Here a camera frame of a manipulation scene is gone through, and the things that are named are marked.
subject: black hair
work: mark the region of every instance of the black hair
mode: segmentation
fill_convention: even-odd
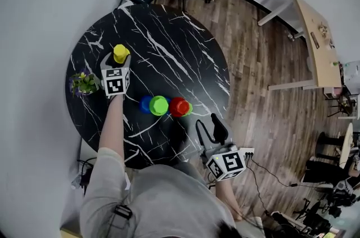
[[[217,238],[242,238],[236,228],[226,224],[224,221],[218,223]]]

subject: potted plant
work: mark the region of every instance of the potted plant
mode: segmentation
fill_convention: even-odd
[[[90,73],[87,69],[82,69],[80,73],[76,73],[69,78],[69,88],[73,93],[73,97],[81,95],[90,95],[99,89],[97,77]]]

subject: gray shirt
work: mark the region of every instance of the gray shirt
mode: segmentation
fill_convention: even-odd
[[[230,211],[205,185],[172,167],[140,170],[129,192],[124,189],[122,158],[100,148],[80,212],[84,238],[211,238],[221,220],[235,227]],[[131,209],[131,219],[114,215],[118,204]]]

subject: black marble table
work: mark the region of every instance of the black marble table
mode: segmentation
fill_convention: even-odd
[[[124,96],[124,148],[128,167],[174,164],[199,153],[198,119],[212,133],[210,114],[224,117],[230,83],[215,38],[180,10],[135,5],[114,10],[93,24],[74,48],[66,71],[66,103],[82,138],[98,150],[108,100],[103,90],[73,97],[69,77],[88,69],[101,78],[100,62],[117,44],[131,52],[130,86]],[[144,95],[184,97],[193,113],[175,118],[140,112]]]

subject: white marker cube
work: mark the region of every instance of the white marker cube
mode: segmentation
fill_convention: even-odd
[[[107,97],[126,93],[130,84],[129,68],[101,70],[102,85]]]
[[[211,156],[206,167],[217,181],[233,178],[246,169],[244,155],[241,150],[215,154]]]

